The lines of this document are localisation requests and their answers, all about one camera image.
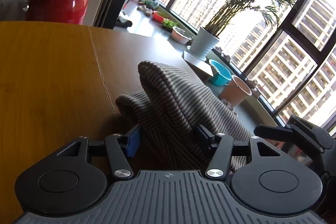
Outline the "blue plastic basin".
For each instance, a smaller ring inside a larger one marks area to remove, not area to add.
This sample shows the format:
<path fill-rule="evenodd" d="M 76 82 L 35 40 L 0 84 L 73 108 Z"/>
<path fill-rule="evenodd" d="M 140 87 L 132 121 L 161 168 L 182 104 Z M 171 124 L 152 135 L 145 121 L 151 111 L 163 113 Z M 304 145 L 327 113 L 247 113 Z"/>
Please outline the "blue plastic basin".
<path fill-rule="evenodd" d="M 231 73 L 225 66 L 213 59 L 209 60 L 209 64 L 213 71 L 213 77 L 210 78 L 211 83 L 216 86 L 224 86 L 231 81 Z"/>

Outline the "grey striped knit sweater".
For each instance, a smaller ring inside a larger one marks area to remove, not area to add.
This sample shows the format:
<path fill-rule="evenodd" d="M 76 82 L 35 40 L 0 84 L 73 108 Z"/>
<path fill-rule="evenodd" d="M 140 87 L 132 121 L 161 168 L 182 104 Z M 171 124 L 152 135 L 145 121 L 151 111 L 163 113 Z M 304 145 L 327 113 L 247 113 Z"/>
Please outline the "grey striped knit sweater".
<path fill-rule="evenodd" d="M 121 94 L 116 105 L 132 125 L 144 130 L 140 158 L 153 169 L 205 171 L 211 156 L 201 149 L 193 128 L 248 141 L 252 133 L 238 120 L 233 107 L 217 98 L 183 69 L 142 61 L 138 65 L 142 90 Z"/>

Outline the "red bowl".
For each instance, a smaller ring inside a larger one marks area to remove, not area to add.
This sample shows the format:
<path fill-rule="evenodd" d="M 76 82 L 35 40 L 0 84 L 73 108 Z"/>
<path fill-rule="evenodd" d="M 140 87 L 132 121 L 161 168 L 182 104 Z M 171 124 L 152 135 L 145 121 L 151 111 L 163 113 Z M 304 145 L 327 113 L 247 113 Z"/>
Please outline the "red bowl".
<path fill-rule="evenodd" d="M 157 23 L 162 24 L 163 21 L 165 20 L 165 17 L 160 12 L 153 11 L 152 20 L 154 20 Z"/>

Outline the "red round stool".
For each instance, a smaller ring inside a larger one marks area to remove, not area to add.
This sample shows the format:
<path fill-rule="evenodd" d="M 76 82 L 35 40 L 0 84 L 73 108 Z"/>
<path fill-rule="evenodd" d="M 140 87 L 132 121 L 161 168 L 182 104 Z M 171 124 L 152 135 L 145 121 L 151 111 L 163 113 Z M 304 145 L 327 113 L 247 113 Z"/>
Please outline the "red round stool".
<path fill-rule="evenodd" d="M 83 24 L 88 0 L 28 0 L 26 21 Z"/>

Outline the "pink bowl with lid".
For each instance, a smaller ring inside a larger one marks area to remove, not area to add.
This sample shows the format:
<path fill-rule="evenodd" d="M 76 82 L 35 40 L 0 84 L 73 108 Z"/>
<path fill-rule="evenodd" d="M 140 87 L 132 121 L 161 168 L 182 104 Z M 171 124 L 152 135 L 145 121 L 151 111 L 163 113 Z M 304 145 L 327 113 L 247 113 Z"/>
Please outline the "pink bowl with lid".
<path fill-rule="evenodd" d="M 171 37 L 173 40 L 175 40 L 176 42 L 178 42 L 179 44 L 185 45 L 188 42 L 190 42 L 192 40 L 192 37 L 190 37 L 185 30 L 174 26 L 171 32 Z"/>

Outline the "pink bucket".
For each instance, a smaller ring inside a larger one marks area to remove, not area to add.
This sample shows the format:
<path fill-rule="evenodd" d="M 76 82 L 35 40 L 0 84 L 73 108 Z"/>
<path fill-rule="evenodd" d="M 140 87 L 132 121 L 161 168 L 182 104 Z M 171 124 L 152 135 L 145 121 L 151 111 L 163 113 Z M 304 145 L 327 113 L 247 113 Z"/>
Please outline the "pink bucket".
<path fill-rule="evenodd" d="M 219 98 L 227 101 L 232 107 L 235 107 L 251 95 L 252 91 L 248 85 L 238 76 L 232 75 L 231 80 L 226 84 Z"/>

